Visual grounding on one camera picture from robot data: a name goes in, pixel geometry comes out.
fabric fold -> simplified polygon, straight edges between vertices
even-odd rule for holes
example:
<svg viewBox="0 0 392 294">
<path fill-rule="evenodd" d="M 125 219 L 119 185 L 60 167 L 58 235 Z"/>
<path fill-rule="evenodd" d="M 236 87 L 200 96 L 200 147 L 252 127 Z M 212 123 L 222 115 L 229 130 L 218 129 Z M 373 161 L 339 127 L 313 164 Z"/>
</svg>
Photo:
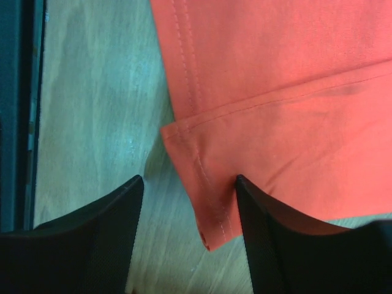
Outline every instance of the fabric fold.
<svg viewBox="0 0 392 294">
<path fill-rule="evenodd" d="M 237 174 L 319 219 L 392 211 L 392 2 L 151 4 L 162 137 L 209 250 L 241 233 Z"/>
</svg>

